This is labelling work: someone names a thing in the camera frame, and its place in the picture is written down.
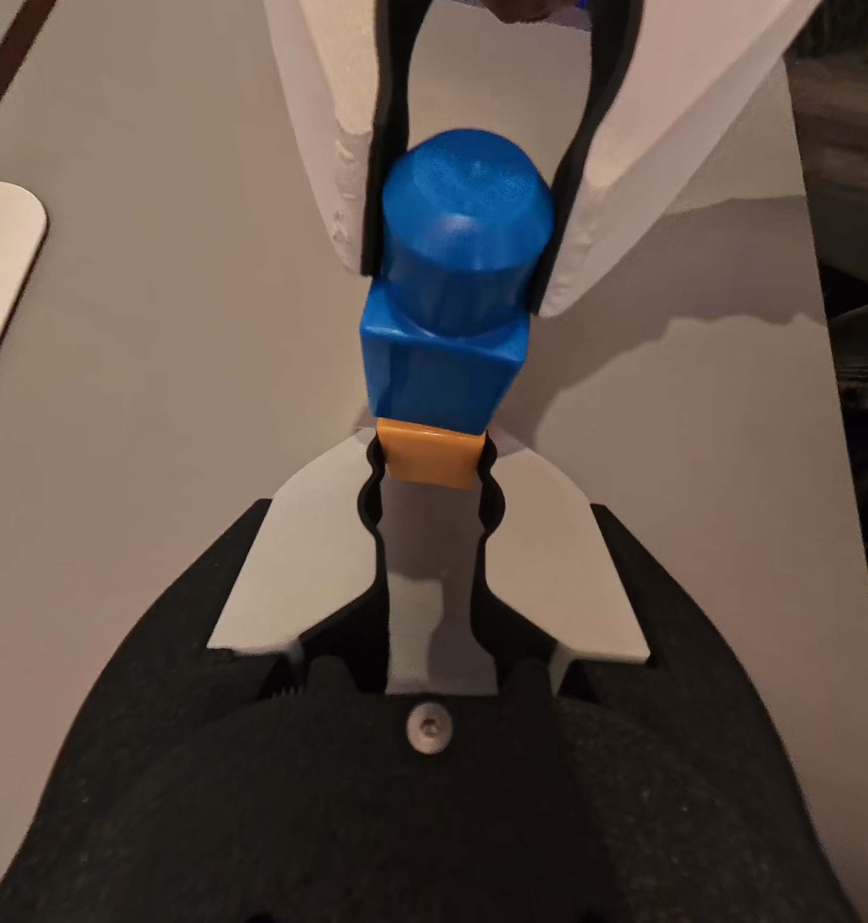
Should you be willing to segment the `blue toy block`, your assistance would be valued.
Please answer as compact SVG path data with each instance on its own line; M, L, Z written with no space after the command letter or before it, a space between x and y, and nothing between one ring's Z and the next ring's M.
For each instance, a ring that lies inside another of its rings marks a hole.
M525 296L553 227L544 179L501 135L445 131L394 164L359 324L374 417L486 430L526 359Z

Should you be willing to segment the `yellow toy block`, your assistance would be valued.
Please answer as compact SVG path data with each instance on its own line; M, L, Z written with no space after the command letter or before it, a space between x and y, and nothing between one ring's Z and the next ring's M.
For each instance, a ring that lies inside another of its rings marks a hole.
M485 448L485 432L470 435L378 418L376 433L391 478L460 490L473 487Z

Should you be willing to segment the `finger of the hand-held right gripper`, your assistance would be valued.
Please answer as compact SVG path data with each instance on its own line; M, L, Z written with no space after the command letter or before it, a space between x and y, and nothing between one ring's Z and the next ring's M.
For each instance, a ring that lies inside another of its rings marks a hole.
M662 216L819 6L593 2L591 77L528 310L570 309Z
M264 1L298 151L348 271L382 265L382 191L409 140L408 78L430 1Z

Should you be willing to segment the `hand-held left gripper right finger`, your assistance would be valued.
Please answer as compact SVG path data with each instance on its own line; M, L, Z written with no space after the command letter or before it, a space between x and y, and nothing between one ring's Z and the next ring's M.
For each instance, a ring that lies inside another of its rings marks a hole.
M587 495L506 433L476 467L482 535L470 624L503 688L519 663L562 691L580 663L646 666L651 650Z

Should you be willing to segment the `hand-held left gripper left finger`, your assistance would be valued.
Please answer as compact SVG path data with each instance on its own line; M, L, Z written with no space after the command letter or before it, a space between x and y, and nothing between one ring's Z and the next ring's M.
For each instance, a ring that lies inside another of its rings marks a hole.
M358 431L275 492L207 647L278 653L295 683L318 658L341 659L356 684L386 684L390 595L381 444Z

